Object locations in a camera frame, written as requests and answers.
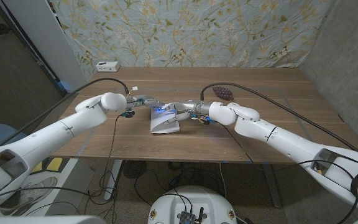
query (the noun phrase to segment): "white device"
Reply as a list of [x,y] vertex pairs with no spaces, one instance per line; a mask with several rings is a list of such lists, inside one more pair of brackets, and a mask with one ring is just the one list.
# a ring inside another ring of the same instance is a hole
[[119,69],[118,62],[99,62],[96,65],[98,72],[116,72]]

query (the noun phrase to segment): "floral curtain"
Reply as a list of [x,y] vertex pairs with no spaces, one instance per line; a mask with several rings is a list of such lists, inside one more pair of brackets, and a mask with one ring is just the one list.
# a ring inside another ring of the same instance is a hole
[[296,67],[334,0],[52,0],[87,79],[137,67]]

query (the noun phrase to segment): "white robot body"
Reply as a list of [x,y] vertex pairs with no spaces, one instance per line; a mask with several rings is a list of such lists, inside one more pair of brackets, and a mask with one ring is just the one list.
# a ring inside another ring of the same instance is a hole
[[[222,195],[201,186],[178,187],[177,192],[188,198],[193,205],[193,212],[196,219],[199,219],[200,209],[203,207],[204,217],[202,224],[236,224],[236,215],[233,206]],[[167,193],[176,194],[174,190]],[[183,198],[186,204],[187,212],[190,212],[190,203]],[[186,223],[185,217],[182,217],[182,211],[185,210],[183,201],[179,196],[166,195],[158,198],[152,205],[149,212],[148,224],[178,224]]]

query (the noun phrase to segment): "wire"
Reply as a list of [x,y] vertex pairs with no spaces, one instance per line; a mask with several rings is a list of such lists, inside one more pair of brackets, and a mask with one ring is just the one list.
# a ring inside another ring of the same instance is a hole
[[49,203],[49,204],[46,204],[46,205],[42,205],[41,207],[34,209],[33,211],[27,213],[26,216],[30,215],[31,213],[33,213],[33,212],[35,212],[35,211],[37,211],[37,210],[39,210],[39,209],[41,209],[41,208],[45,208],[46,206],[53,205],[53,204],[56,204],[56,203],[67,203],[67,204],[71,205],[72,207],[74,207],[75,210],[76,210],[76,212],[78,212],[78,214],[81,214],[81,212],[79,211],[79,209],[78,209],[77,207],[75,207],[75,205],[73,205],[73,204],[70,203],[70,202],[52,202],[52,203]]
[[185,203],[184,199],[181,196],[179,196],[179,197],[180,197],[181,201],[183,202],[183,204],[185,205],[185,212],[187,212],[187,207],[186,207],[186,203]]
[[180,195],[180,194],[171,194],[171,193],[163,194],[163,195],[159,196],[158,198],[163,197],[163,196],[166,196],[166,195],[174,195],[174,196],[184,197],[184,198],[185,198],[187,201],[189,201],[189,203],[190,203],[190,214],[193,213],[193,205],[191,204],[191,202],[190,202],[190,200],[189,200],[188,198],[186,198],[185,196]]
[[220,178],[220,176],[218,176],[215,172],[209,171],[209,170],[204,170],[204,169],[199,169],[199,168],[195,168],[195,167],[188,167],[184,170],[182,170],[185,172],[204,172],[209,178],[214,179],[216,185],[218,186],[218,190],[220,191],[221,195],[224,195],[224,189],[223,189],[223,182]]
[[242,220],[242,219],[239,218],[238,216],[236,216],[236,218],[237,218],[238,220],[242,221],[243,223],[248,224],[246,221]]
[[219,170],[221,171],[221,176],[222,176],[222,181],[223,181],[224,198],[227,198],[226,184],[224,183],[224,179],[223,179],[222,165],[221,165],[221,163],[219,163]]
[[[334,163],[334,162],[331,162],[331,161],[325,161],[325,160],[322,160],[322,159],[312,159],[312,160],[309,160],[309,161],[303,161],[303,162],[299,162],[297,163],[296,165],[301,165],[301,164],[305,164],[305,163],[308,163],[308,162],[327,162],[327,163],[330,163],[334,166],[337,166],[338,168],[340,168],[341,170],[343,170],[352,180],[354,180],[353,176],[351,173],[349,173],[349,171],[347,171],[345,168],[341,167],[340,165]],[[342,224],[344,223],[349,217],[350,215],[352,215],[352,213],[354,212],[354,210],[356,209],[357,207],[357,203],[358,203],[358,188],[356,188],[356,199],[354,200],[354,203],[353,203],[353,206],[352,208],[350,209],[350,211],[346,214],[346,216],[338,222],[338,224]]]
[[[115,140],[115,138],[116,138],[117,121],[118,121],[118,118],[120,118],[120,117],[121,117],[121,115],[117,116],[117,118],[116,118],[116,120],[115,120],[115,122],[114,122],[114,131],[113,131],[113,134],[112,134],[112,141],[111,141],[111,147],[110,147],[109,158],[108,158],[108,161],[107,161],[106,165],[104,166],[104,174],[103,174],[103,175],[101,176],[101,178],[99,179],[99,187],[100,187],[100,190],[97,190],[97,191],[95,191],[95,192],[92,193],[92,195],[94,195],[95,193],[99,192],[99,194],[95,195],[95,197],[98,197],[98,196],[100,196],[103,192],[107,192],[107,189],[111,189],[112,192],[113,192],[113,190],[115,190],[114,195],[111,195],[111,196],[110,196],[110,198],[113,198],[113,199],[112,199],[112,201],[114,201],[113,204],[115,204],[115,199],[116,199],[116,197],[117,197],[117,191],[118,191],[118,189],[117,189],[117,181],[115,180],[114,175],[112,174],[112,172],[111,172],[111,171],[107,171],[107,168],[108,168],[109,163],[110,163],[111,153],[112,153],[112,147],[113,147],[113,145],[114,145],[114,140]],[[112,178],[113,181],[114,181],[114,187],[113,187],[113,188],[111,188],[111,187],[104,187],[104,183],[105,183],[105,180],[106,180],[106,174],[110,174],[110,175],[111,175],[111,178]],[[88,197],[88,199],[87,199],[87,201],[86,201],[86,203],[85,203],[84,215],[86,214],[86,208],[87,208],[87,206],[88,206],[89,201],[91,201],[92,203],[94,203],[94,204],[96,204],[96,205],[105,205],[105,204],[111,202],[111,201],[107,201],[107,202],[105,202],[105,203],[97,203],[97,202],[95,202],[94,200],[92,200],[91,197]]]
[[[164,187],[162,187],[160,181],[158,180],[157,174],[155,173],[154,170],[147,170],[147,171],[144,172],[144,174],[145,174],[146,172],[153,172],[153,173],[154,173],[154,176],[155,176],[155,179],[157,180],[159,186],[160,186],[164,191],[168,191],[167,189],[165,189]],[[137,191],[136,183],[137,183],[137,180],[138,180],[138,179],[139,179],[139,177],[136,178],[135,184],[134,184],[134,188],[135,188],[135,192],[136,192],[137,196],[138,196],[140,199],[142,199],[142,201],[144,201],[144,202],[147,203],[148,205],[152,206],[152,204],[150,204],[148,201],[146,201],[146,199],[143,198],[143,197],[140,195],[140,193]],[[163,194],[162,196],[164,196],[164,195],[176,195],[176,196],[179,196],[180,199],[182,200],[183,204],[185,205],[185,212],[187,212],[186,203],[185,203],[184,199],[182,198],[182,197],[184,197],[184,198],[187,199],[187,201],[189,201],[189,203],[190,203],[190,213],[191,213],[191,212],[193,211],[193,207],[192,207],[192,204],[191,204],[190,200],[189,200],[188,198],[186,198],[185,196],[180,195],[180,194],[177,192],[176,188],[173,188],[173,189],[175,190],[175,192],[176,192],[177,194],[170,194],[170,193],[168,193],[168,194]]]
[[248,155],[248,153],[247,153],[247,151],[241,146],[241,144],[239,143],[239,141],[237,141],[237,139],[231,134],[231,132],[228,130],[228,128],[227,127],[225,127],[225,125],[223,125],[223,124],[221,124],[221,123],[219,123],[222,127],[224,127],[224,129],[226,129],[226,131],[230,134],[230,136],[233,138],[233,140],[235,140],[236,141],[236,143],[240,146],[240,148],[244,151],[244,153],[248,156],[248,158],[249,158],[249,160],[251,161],[251,163],[253,164],[253,165],[255,165],[255,167],[258,169],[258,170],[261,170],[261,171],[263,171],[262,170],[262,168],[260,168],[256,163],[254,163],[254,161],[251,159],[251,157]]
[[[160,186],[164,191],[168,191],[167,189],[165,189],[164,187],[162,187],[160,181],[158,180],[157,174],[155,173],[154,170],[146,170],[143,174],[145,174],[146,172],[153,172],[154,175],[155,175],[155,178],[157,179],[157,182],[158,182],[159,186]],[[134,184],[135,192],[136,192],[137,196],[138,196],[140,199],[142,199],[142,201],[144,201],[147,205],[152,206],[152,204],[150,204],[148,201],[146,201],[146,199],[143,198],[143,197],[140,195],[140,193],[137,191],[136,183],[137,183],[137,180],[138,180],[139,178],[140,178],[140,177],[136,178],[136,180],[135,180],[135,184]]]
[[78,93],[80,90],[96,83],[96,82],[100,82],[103,80],[112,80],[115,82],[118,82],[120,84],[122,84],[124,86],[124,90],[125,90],[125,94],[129,94],[128,91],[128,87],[120,80],[115,79],[115,78],[99,78],[97,80],[93,80],[92,82],[89,82],[81,87],[79,87],[78,89],[74,90],[73,92],[67,94],[63,99],[61,99],[59,102],[55,103],[53,106],[51,106],[47,111],[43,112],[41,115],[39,115],[38,117],[34,118],[32,121],[30,121],[29,123],[27,123],[25,126],[23,126],[22,128],[20,128],[19,130],[17,130],[15,133],[13,133],[12,135],[10,135],[8,138],[6,138],[5,140],[3,140],[2,142],[0,142],[0,146],[3,146],[5,143],[7,143],[8,141],[10,141],[12,138],[14,138],[15,136],[17,136],[19,133],[21,133],[23,130],[25,130],[26,128],[28,128],[31,124],[35,123],[38,119],[44,117],[46,114],[48,114],[49,112],[51,112],[53,109],[55,109],[58,105],[60,105],[61,103],[63,103],[65,100],[67,100],[69,97],[71,97],[72,95],[74,95],[75,93]]
[[340,142],[342,142],[343,144],[345,144],[347,147],[349,147],[349,148],[351,148],[352,150],[355,150],[355,151],[358,152],[358,149],[357,149],[356,147],[354,147],[352,144],[350,144],[349,142],[347,142],[345,139],[343,139],[343,138],[339,137],[338,135],[334,134],[334,133],[331,132],[330,130],[328,130],[328,129],[326,129],[326,128],[324,128],[324,127],[322,127],[322,126],[320,126],[320,125],[318,125],[318,124],[316,124],[316,123],[314,123],[313,121],[311,121],[311,120],[309,120],[308,118],[306,118],[306,117],[304,117],[304,116],[298,114],[297,112],[291,110],[290,108],[287,108],[287,107],[281,105],[280,103],[277,103],[276,101],[270,99],[269,97],[267,97],[267,96],[265,96],[265,95],[262,95],[262,94],[258,93],[257,91],[251,90],[250,88],[244,87],[244,86],[242,86],[242,85],[238,85],[238,84],[235,84],[235,83],[226,83],[226,82],[210,84],[210,85],[204,87],[203,90],[201,91],[201,94],[200,94],[200,100],[201,100],[201,102],[204,102],[204,91],[205,91],[207,88],[209,88],[209,87],[211,87],[211,86],[216,86],[216,85],[231,85],[231,86],[235,86],[235,87],[241,88],[241,89],[243,89],[243,90],[246,90],[246,91],[248,91],[248,92],[251,92],[251,93],[253,93],[253,94],[255,94],[255,95],[257,95],[257,96],[259,96],[259,97],[261,97],[261,98],[263,98],[263,99],[265,99],[265,100],[271,102],[271,103],[273,103],[274,105],[280,107],[281,109],[283,109],[283,110],[285,110],[285,111],[287,111],[287,112],[289,112],[289,113],[291,113],[291,114],[297,116],[298,118],[302,119],[303,121],[306,121],[307,123],[313,125],[314,127],[316,127],[316,128],[318,128],[318,129],[324,131],[325,133],[329,134],[330,136],[336,138],[338,141],[340,141]]
[[83,195],[86,195],[86,196],[89,196],[89,197],[95,197],[95,196],[92,196],[91,194],[87,194],[85,192],[80,192],[79,190],[75,190],[75,189],[68,189],[66,187],[26,187],[26,188],[23,188],[23,189],[15,189],[15,190],[10,190],[10,191],[1,193],[0,196],[10,194],[12,192],[20,192],[20,191],[23,191],[23,190],[40,190],[40,189],[68,190],[68,191],[76,192],[76,193],[83,194]]

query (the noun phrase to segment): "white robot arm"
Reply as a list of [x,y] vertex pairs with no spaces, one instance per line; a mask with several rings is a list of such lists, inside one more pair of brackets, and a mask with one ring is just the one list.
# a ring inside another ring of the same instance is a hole
[[[219,102],[187,101],[174,103],[166,110],[172,109],[186,111],[185,114],[208,114],[210,119],[223,125],[236,122],[234,130],[240,135],[266,142],[296,163],[310,161],[300,165],[325,189],[343,201],[354,204],[358,189],[358,152],[311,142],[262,120],[256,110],[237,103],[223,106]],[[179,114],[166,123],[187,117]]]
[[[18,189],[34,167],[80,133],[107,120],[108,111],[133,116],[135,106],[162,106],[152,96],[126,98],[105,93],[87,99],[75,108],[76,113],[61,119],[11,144],[0,146],[0,194]],[[0,204],[13,193],[0,196]]]

